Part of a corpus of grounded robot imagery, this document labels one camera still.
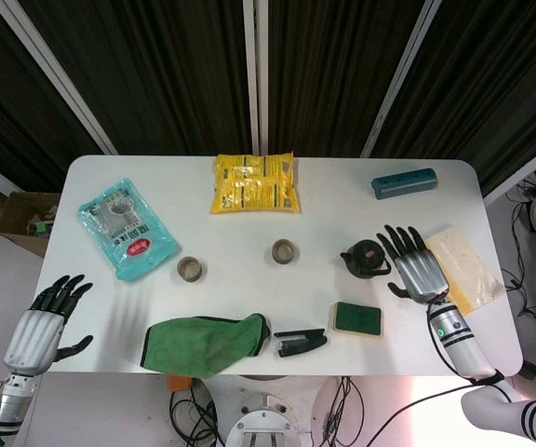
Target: white tabletop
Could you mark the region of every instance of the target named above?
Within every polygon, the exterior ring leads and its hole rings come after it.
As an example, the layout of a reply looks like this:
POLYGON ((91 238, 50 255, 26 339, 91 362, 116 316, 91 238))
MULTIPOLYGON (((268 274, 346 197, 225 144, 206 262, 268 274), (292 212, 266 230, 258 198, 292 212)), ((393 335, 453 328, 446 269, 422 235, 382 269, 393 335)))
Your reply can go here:
MULTIPOLYGON (((427 332, 425 306, 393 296, 389 276, 358 279, 340 257, 361 239, 375 239, 384 224, 413 225, 424 237, 456 225, 496 278, 501 278, 474 170, 456 160, 296 160, 302 212, 210 214, 213 157, 83 156, 70 167, 38 282, 41 291, 64 274, 83 273, 94 288, 74 311, 61 345, 86 334, 80 355, 54 363, 52 371, 145 373, 139 366, 146 329, 163 320, 264 314, 273 332, 327 328, 328 343, 281 359, 270 340, 256 358, 238 361, 229 374, 446 375, 427 332), (371 179, 431 167, 432 191, 377 200, 371 179), (134 282, 114 268, 76 213, 80 205, 128 177, 181 246, 181 252, 134 282), (274 241, 288 238, 300 251, 288 265, 274 262, 274 241), (196 283, 177 274, 177 261, 192 255, 205 266, 196 283), (344 301, 382 309, 382 335, 334 332, 331 308, 344 301)), ((499 296, 467 316, 491 363, 518 372, 522 355, 507 297, 499 296)))

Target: stapler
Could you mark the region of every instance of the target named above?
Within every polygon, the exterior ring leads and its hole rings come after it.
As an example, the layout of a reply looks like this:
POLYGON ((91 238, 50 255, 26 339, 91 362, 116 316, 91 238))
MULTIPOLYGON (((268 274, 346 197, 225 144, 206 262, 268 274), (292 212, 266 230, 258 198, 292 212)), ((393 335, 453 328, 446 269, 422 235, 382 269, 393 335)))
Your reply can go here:
POLYGON ((305 331, 277 332, 275 337, 280 341, 278 355, 280 357, 295 356, 325 345, 328 341, 324 329, 308 329, 305 331))

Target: black curtain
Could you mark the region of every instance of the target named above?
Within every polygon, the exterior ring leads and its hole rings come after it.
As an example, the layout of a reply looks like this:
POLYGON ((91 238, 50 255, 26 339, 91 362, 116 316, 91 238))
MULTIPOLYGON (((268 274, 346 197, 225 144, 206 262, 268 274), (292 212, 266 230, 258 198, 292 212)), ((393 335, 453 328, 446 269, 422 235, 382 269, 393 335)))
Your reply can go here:
POLYGON ((270 153, 359 156, 422 3, 270 0, 270 153))
POLYGON ((251 152, 240 0, 20 0, 120 154, 251 152))
POLYGON ((0 172, 22 189, 59 192, 74 159, 99 153, 0 16, 0 172))
POLYGON ((371 156, 465 160, 483 194, 536 156, 536 2, 443 2, 371 156))

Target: white floor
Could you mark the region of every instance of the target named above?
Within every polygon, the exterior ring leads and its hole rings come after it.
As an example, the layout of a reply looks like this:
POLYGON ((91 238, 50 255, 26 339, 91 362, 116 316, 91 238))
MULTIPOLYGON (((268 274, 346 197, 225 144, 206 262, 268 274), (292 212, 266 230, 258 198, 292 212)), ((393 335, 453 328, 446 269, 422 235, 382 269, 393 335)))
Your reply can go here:
MULTIPOLYGON (((512 199, 518 198, 515 189, 508 194, 512 199)), ((517 271, 516 247, 510 229, 510 216, 515 204, 502 196, 487 208, 489 225, 493 233, 500 265, 514 273, 517 271)), ((529 305, 536 305, 536 235, 528 232, 520 221, 516 224, 516 234, 525 262, 524 283, 529 296, 529 305)), ((522 306, 522 298, 517 292, 509 293, 509 297, 523 356, 526 360, 536 364, 536 319, 530 316, 518 318, 517 314, 522 306)), ((536 399, 536 378, 529 381, 516 376, 515 385, 522 395, 534 396, 536 399)))
MULTIPOLYGON (((498 209, 497 213, 501 217, 502 211, 498 209)), ((498 228, 502 231, 501 225, 498 224, 498 228)), ((41 263, 40 258, 0 237, 0 378, 6 375, 1 358, 21 310, 34 297, 41 263)), ((357 446, 365 445, 399 407, 464 384, 462 379, 454 377, 359 377, 355 380, 366 403, 366 424, 357 446)), ((536 380, 526 385, 535 388, 536 380)), ((317 421, 329 407, 333 387, 330 381, 320 392, 314 407, 317 421)), ((431 400, 403 413, 374 445, 432 447, 448 445, 449 440, 455 447, 535 445, 511 435, 472 427, 462 415, 460 396, 459 392, 431 400)), ((176 439, 165 420, 167 402, 162 375, 50 372, 41 381, 32 419, 27 418, 15 445, 181 446, 184 443, 176 439)), ((351 440, 361 417, 356 398, 348 405, 342 423, 342 441, 351 440)))

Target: black kettle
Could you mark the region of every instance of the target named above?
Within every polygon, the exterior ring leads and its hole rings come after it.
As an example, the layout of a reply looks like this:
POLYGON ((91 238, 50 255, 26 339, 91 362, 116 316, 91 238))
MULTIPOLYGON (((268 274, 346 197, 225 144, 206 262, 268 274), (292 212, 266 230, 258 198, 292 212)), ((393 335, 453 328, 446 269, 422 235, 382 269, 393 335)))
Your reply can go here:
POLYGON ((373 240, 360 240, 349 250, 341 253, 341 257, 346 262, 349 272, 358 278, 369 279, 379 275, 388 275, 392 271, 383 248, 373 240), (386 263, 386 268, 378 270, 384 263, 386 263))

